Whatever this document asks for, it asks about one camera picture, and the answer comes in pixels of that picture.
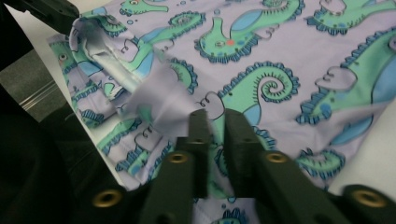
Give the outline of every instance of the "seahorse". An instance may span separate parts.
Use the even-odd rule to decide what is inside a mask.
[[[81,119],[87,127],[91,128],[103,123],[105,116],[103,114],[96,114],[92,110],[87,109],[81,111]]]
[[[330,76],[325,75],[325,81],[317,81],[318,92],[302,103],[302,115],[296,118],[297,122],[314,125],[329,119],[336,111],[392,99],[396,92],[390,68],[396,64],[396,52],[389,43],[395,35],[396,27],[393,27],[367,37],[366,43],[353,50],[340,68]],[[331,84],[332,78],[339,77],[356,80],[349,87],[338,89]]]
[[[143,14],[151,11],[164,11],[167,12],[169,10],[168,7],[165,6],[154,6],[148,4],[145,0],[127,0],[121,4],[122,7],[120,9],[121,15],[126,15],[128,17],[132,15]]]
[[[307,24],[316,26],[317,30],[328,32],[330,35],[346,35],[348,29],[358,26],[371,15],[396,9],[394,0],[380,3],[375,0],[344,0],[344,5],[344,10],[336,11],[322,6],[320,10],[315,11],[313,17],[306,18]]]
[[[116,171],[125,170],[131,176],[135,176],[138,171],[146,164],[149,152],[136,145],[133,151],[129,151],[124,161],[117,162]]]
[[[146,76],[151,68],[154,44],[165,40],[174,41],[203,24],[204,21],[205,14],[202,13],[188,11],[177,14],[168,22],[170,26],[154,29],[139,39],[135,37],[133,42],[136,43],[138,52],[131,62],[122,62],[122,64],[130,72],[135,71],[141,77]]]
[[[135,131],[141,123],[141,119],[126,119],[118,123],[116,127],[97,144],[97,147],[105,155],[108,155],[110,149],[117,145],[123,136]]]
[[[238,62],[241,57],[248,56],[251,48],[262,39],[255,32],[284,21],[294,20],[301,14],[304,2],[303,0],[287,0],[284,5],[274,6],[278,7],[250,10],[241,15],[233,22],[229,37],[223,34],[223,19],[214,17],[211,30],[195,41],[195,48],[211,63]]]
[[[245,211],[241,211],[239,208],[233,209],[233,211],[225,210],[223,217],[219,220],[212,222],[212,224],[248,224],[248,217]]]
[[[346,158],[332,149],[313,153],[309,148],[307,151],[302,150],[295,162],[311,176],[319,176],[322,180],[327,180],[341,171],[346,163]]]
[[[259,97],[265,102],[279,104],[297,94],[299,87],[298,78],[282,63],[254,63],[233,78],[231,84],[224,86],[218,96],[225,108],[242,112],[250,125],[255,126],[260,123],[262,113]],[[216,130],[222,133],[223,115],[213,122]],[[276,141],[267,131],[257,127],[253,131],[260,137],[265,148],[276,149]],[[223,142],[222,135],[216,141]]]
[[[93,19],[96,20],[105,33],[111,37],[119,36],[127,30],[126,26],[122,24],[122,22],[110,15],[95,16]]]
[[[198,76],[194,73],[193,66],[176,58],[171,59],[170,64],[171,68],[177,73],[178,80],[186,86],[190,94],[194,94],[194,89],[198,86]]]
[[[50,43],[49,47],[51,48],[52,52],[55,54],[56,58],[58,59],[58,64],[61,66],[62,73],[64,74],[64,78],[67,78],[67,74],[70,71],[77,67],[77,63],[73,58],[72,51],[69,47],[67,41],[58,41],[54,43]]]
[[[168,142],[168,145],[163,149],[163,152],[161,152],[161,156],[155,160],[154,166],[150,168],[148,172],[148,182],[157,176],[158,172],[160,171],[163,158],[165,158],[165,156],[172,151],[174,151],[173,144],[172,142]]]

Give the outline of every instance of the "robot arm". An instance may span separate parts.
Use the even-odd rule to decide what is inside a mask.
[[[73,21],[79,17],[76,6],[66,0],[0,0],[24,12],[28,10],[57,32],[69,35]]]

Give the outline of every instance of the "seahorse tail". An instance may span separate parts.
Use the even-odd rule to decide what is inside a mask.
[[[298,78],[294,77],[292,71],[282,63],[256,63],[255,66],[261,67],[259,71],[262,76],[258,80],[257,90],[265,102],[279,104],[297,94],[297,89],[300,87]]]

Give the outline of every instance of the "fabric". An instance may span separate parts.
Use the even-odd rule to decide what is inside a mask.
[[[194,223],[257,223],[227,177],[225,108],[326,189],[396,94],[394,0],[114,0],[49,44],[86,125],[122,119],[97,147],[129,190],[155,177],[190,112],[207,111],[210,197]]]

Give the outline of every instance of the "dark surface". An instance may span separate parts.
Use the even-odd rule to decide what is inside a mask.
[[[33,49],[21,27],[0,1],[0,71]]]

